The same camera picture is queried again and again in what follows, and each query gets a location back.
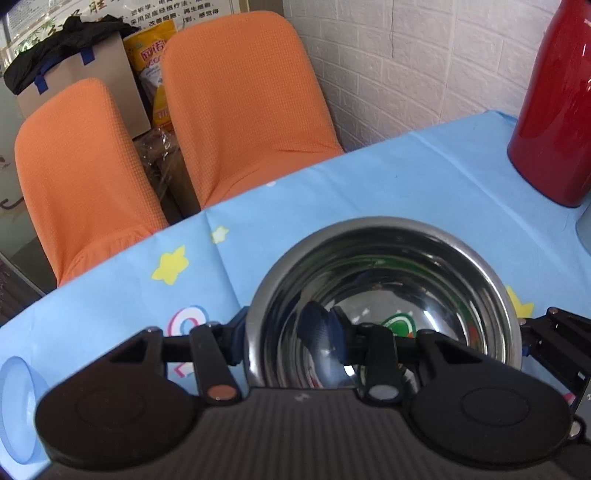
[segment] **clear plastic cup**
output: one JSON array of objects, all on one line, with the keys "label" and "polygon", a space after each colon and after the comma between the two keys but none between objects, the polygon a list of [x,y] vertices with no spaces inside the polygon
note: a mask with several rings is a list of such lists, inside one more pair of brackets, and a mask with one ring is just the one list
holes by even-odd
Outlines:
[{"label": "clear plastic cup", "polygon": [[35,431],[35,408],[46,391],[45,380],[19,356],[0,368],[0,441],[22,465],[44,456]]}]

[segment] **white brick wall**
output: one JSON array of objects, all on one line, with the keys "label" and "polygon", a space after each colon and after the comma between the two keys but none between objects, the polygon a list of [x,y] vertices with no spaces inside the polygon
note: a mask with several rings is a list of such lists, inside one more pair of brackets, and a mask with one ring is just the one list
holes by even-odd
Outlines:
[{"label": "white brick wall", "polygon": [[347,150],[486,109],[518,115],[560,0],[283,0]]}]

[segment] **ribbed black surface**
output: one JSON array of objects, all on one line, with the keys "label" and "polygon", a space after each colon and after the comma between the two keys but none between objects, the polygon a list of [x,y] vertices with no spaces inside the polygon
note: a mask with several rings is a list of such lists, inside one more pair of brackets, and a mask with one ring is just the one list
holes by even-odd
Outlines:
[{"label": "ribbed black surface", "polygon": [[206,411],[182,445],[150,465],[114,473],[53,465],[39,478],[570,480],[551,462],[510,472],[457,465],[420,443],[399,413],[366,406],[351,390],[253,390]]}]

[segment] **blue tablecloth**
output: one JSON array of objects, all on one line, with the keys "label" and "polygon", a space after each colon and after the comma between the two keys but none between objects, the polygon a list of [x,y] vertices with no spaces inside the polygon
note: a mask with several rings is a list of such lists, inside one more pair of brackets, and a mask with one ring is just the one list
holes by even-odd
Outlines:
[{"label": "blue tablecloth", "polygon": [[[225,323],[298,241],[372,215],[420,220],[456,235],[517,294],[518,314],[539,316],[558,306],[589,316],[591,257],[574,228],[586,205],[560,207],[519,176],[506,155],[514,125],[487,112],[412,132],[207,209],[2,327],[0,365],[21,356],[52,387],[146,326],[178,335],[196,322]],[[195,391],[187,367],[171,366],[169,377]],[[545,374],[531,362],[527,369]],[[25,480],[46,463],[18,465],[0,446],[0,464]]]}]

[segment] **glass door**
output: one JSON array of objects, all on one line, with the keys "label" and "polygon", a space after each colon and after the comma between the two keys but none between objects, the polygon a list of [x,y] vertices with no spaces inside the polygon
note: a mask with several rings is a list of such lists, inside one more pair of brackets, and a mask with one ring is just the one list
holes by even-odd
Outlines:
[{"label": "glass door", "polygon": [[[14,163],[14,141],[22,122],[16,97],[0,78],[0,254],[9,268],[48,293],[56,287],[56,278],[31,223]],[[39,168],[47,165],[40,162]]]}]

